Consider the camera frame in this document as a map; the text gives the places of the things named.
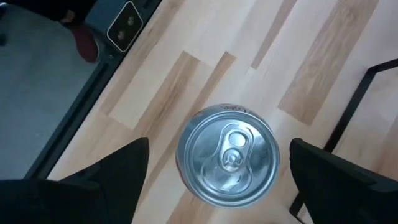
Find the black chair leg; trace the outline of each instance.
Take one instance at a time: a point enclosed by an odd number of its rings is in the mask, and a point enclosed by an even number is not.
[[[376,74],[396,67],[398,67],[398,59],[375,65],[366,71],[323,150],[330,153],[333,152]],[[289,208],[290,214],[298,219],[297,215],[303,204],[303,198],[299,193]]]

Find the pull tab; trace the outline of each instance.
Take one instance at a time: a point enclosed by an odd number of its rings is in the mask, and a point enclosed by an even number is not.
[[[245,166],[252,143],[253,134],[245,125],[233,123],[226,126],[221,132],[219,144],[221,168],[235,172]]]

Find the can lid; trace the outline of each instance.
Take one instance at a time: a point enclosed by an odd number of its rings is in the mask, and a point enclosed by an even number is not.
[[[202,121],[186,145],[184,164],[191,188],[220,207],[243,207],[271,187],[279,150],[268,125],[239,111]]]

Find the metal device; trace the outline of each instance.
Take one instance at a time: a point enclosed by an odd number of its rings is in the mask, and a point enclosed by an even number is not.
[[[214,105],[186,125],[176,152],[189,190],[224,208],[258,201],[275,182],[279,148],[256,113],[238,105]]]
[[[120,53],[126,52],[144,26],[132,1],[98,0],[85,19],[97,37]]]

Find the gray carpet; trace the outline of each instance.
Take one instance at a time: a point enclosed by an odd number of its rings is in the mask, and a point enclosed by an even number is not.
[[[60,24],[10,7],[0,20],[0,179],[25,176],[96,65]]]

